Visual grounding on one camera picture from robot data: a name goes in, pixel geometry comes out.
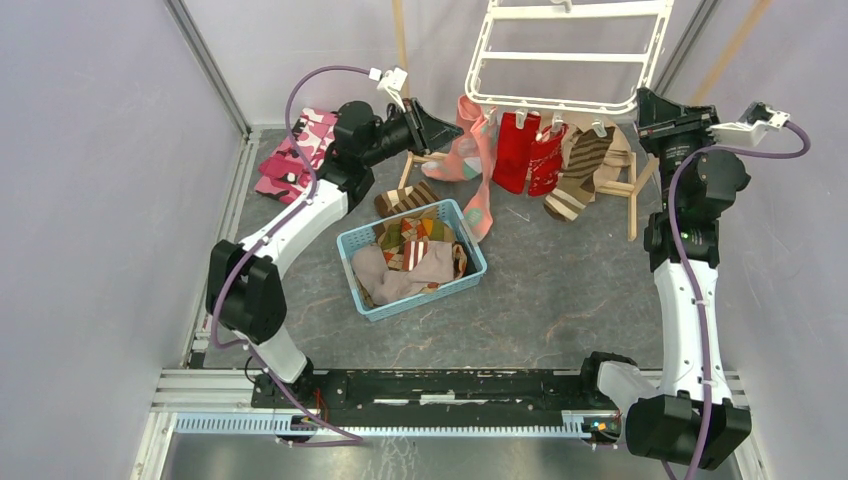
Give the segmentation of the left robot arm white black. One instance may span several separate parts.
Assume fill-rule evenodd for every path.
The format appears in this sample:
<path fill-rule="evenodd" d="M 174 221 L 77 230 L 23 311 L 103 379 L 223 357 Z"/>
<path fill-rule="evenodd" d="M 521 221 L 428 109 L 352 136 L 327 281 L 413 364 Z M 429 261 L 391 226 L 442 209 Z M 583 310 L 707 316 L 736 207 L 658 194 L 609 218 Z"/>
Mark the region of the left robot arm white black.
<path fill-rule="evenodd" d="M 218 341 L 220 326 L 233 332 L 278 379 L 278 397 L 290 407 L 306 405 L 314 394 L 314 381 L 304 374 L 311 363 L 284 325 L 284 274 L 307 246 L 362 202 L 374 183 L 373 166 L 405 151 L 432 153 L 463 132 L 427 113 L 415 98 L 389 105 L 385 118 L 363 101 L 340 107 L 333 140 L 307 189 L 246 239 L 221 240 L 212 248 L 206 292 L 211 342 Z"/>

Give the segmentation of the brown striped sock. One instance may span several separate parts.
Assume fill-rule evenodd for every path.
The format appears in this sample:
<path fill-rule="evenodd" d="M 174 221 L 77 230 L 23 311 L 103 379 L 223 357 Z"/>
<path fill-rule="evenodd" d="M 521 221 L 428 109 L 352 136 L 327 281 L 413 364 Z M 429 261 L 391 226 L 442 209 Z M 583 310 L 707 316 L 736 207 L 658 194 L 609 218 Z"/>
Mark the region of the brown striped sock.
<path fill-rule="evenodd" d="M 379 194 L 374 199 L 374 207 L 380 218 L 387 218 L 440 200 L 441 198 L 426 181 L 420 181 L 411 186 Z"/>
<path fill-rule="evenodd" d="M 592 199 L 593 177 L 601 167 L 613 143 L 616 128 L 605 128 L 601 137 L 590 128 L 577 131 L 566 143 L 566 160 L 556 187 L 545 197 L 544 209 L 554 219 L 574 221 Z"/>

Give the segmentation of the red sock white stars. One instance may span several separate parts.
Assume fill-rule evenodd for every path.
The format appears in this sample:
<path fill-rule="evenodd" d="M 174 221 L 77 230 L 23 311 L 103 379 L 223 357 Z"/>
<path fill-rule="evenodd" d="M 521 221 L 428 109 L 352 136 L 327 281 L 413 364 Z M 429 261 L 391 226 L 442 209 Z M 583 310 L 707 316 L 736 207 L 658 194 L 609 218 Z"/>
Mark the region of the red sock white stars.
<path fill-rule="evenodd" d="M 557 185 L 562 168 L 562 142 L 569 127 L 561 125 L 556 131 L 552 126 L 544 128 L 530 144 L 529 186 L 530 197 L 549 194 Z"/>

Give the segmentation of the pink sock green patches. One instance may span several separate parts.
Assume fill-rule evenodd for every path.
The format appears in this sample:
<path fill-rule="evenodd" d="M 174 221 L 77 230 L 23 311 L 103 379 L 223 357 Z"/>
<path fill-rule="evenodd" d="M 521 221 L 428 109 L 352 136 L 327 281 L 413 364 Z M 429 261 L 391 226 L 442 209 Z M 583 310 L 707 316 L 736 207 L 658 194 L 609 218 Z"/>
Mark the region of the pink sock green patches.
<path fill-rule="evenodd" d="M 461 96 L 457 101 L 456 124 L 463 129 L 463 134 L 452 142 L 442 160 L 422 164 L 422 173 L 428 178 L 446 182 L 460 182 L 478 176 L 482 171 L 482 161 L 473 129 L 482 119 L 481 107 L 465 95 Z"/>

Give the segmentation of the white clip hanger frame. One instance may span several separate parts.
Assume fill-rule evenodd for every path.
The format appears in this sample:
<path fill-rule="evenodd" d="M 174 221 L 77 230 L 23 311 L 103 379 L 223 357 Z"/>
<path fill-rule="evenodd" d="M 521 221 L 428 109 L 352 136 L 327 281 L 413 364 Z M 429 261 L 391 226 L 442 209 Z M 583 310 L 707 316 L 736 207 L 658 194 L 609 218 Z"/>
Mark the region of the white clip hanger frame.
<path fill-rule="evenodd" d="M 489 1 L 464 82 L 480 105 L 627 119 L 652 83 L 672 1 Z"/>

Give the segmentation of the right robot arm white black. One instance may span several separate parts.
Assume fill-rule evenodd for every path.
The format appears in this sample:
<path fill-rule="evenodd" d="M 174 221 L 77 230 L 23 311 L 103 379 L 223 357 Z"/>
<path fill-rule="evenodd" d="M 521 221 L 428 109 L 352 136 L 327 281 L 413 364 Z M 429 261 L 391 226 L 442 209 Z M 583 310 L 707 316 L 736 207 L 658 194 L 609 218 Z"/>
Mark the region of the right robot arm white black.
<path fill-rule="evenodd" d="M 734 404 L 716 327 L 719 219 L 750 181 L 742 160 L 719 148 L 712 106 L 685 106 L 642 87 L 636 94 L 641 147 L 659 163 L 662 208 L 644 231 L 660 298 L 663 366 L 650 383 L 628 357 L 595 352 L 577 392 L 591 408 L 612 402 L 628 451 L 688 478 L 717 469 L 750 435 L 750 413 Z"/>

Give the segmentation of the red sock white trim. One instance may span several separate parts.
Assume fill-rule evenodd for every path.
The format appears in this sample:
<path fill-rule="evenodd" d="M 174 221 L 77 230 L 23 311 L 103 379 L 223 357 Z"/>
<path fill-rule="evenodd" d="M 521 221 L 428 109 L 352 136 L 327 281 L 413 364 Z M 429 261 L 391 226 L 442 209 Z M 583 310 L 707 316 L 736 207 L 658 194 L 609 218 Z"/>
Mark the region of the red sock white trim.
<path fill-rule="evenodd" d="M 542 117 L 528 113 L 522 127 L 518 115 L 506 112 L 502 116 L 497 140 L 497 152 L 492 180 L 512 194 L 521 194 L 529 169 L 531 144 L 535 141 Z"/>

